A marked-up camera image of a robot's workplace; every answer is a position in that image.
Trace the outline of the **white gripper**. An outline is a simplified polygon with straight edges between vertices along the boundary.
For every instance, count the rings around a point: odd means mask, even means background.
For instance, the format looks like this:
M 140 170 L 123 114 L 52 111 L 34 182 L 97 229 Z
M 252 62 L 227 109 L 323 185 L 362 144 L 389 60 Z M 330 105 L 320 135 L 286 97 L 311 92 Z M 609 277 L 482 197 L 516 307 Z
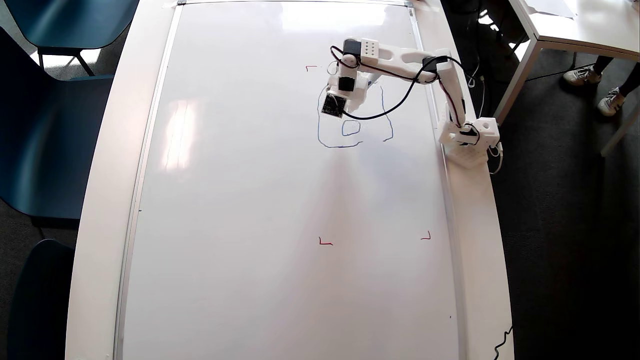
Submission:
M 349 101 L 349 112 L 353 113 L 364 104 L 368 89 L 375 82 L 374 75 L 358 75 L 358 64 L 336 64 L 330 75 L 330 96 Z

